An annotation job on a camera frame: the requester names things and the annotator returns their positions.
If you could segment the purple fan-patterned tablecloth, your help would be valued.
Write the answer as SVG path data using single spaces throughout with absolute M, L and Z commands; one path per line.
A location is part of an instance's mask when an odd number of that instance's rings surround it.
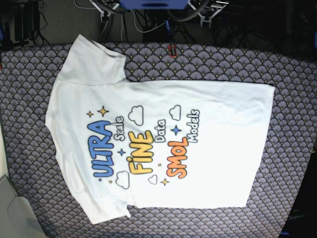
M 242 49 L 107 43 L 127 57 L 131 81 L 206 79 L 276 87 L 263 159 L 244 208 L 130 208 L 130 218 L 93 225 L 71 196 L 45 128 L 53 82 L 70 45 L 1 53 L 0 115 L 9 178 L 51 238 L 276 238 L 300 191 L 317 136 L 315 61 Z

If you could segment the white printed T-shirt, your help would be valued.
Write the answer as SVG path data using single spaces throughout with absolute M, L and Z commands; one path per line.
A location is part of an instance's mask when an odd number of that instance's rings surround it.
M 92 224 L 138 208 L 245 207 L 275 88 L 126 79 L 126 58 L 79 35 L 45 125 L 66 185 Z

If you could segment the red table clamp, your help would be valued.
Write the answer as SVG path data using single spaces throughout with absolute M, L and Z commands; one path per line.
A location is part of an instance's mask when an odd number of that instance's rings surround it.
M 168 45 L 168 53 L 171 58 L 177 57 L 177 48 L 175 44 Z

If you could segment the blue box at top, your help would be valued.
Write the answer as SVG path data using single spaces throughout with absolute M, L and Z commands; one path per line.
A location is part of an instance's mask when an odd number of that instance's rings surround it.
M 120 0 L 126 9 L 184 9 L 187 0 Z

